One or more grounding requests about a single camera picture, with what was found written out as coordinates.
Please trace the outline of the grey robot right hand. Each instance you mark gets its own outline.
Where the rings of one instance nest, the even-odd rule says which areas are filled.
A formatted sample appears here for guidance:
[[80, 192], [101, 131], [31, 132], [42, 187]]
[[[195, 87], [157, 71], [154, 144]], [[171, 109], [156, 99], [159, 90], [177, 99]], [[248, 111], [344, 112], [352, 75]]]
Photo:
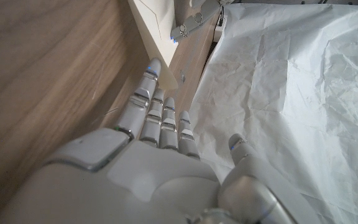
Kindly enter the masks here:
[[239, 134], [224, 179], [196, 150], [187, 112], [157, 89], [153, 58], [112, 128], [49, 156], [0, 214], [0, 223], [300, 223], [307, 204]]

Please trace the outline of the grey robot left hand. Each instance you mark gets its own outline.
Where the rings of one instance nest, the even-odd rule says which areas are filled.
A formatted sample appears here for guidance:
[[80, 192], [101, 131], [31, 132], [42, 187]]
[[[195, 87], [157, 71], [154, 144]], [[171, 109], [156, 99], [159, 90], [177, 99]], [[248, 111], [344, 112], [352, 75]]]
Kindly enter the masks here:
[[174, 43], [187, 38], [208, 22], [220, 9], [232, 2], [233, 0], [191, 0], [190, 7], [200, 7], [200, 11], [187, 17], [182, 24], [174, 28], [170, 33], [170, 38]]

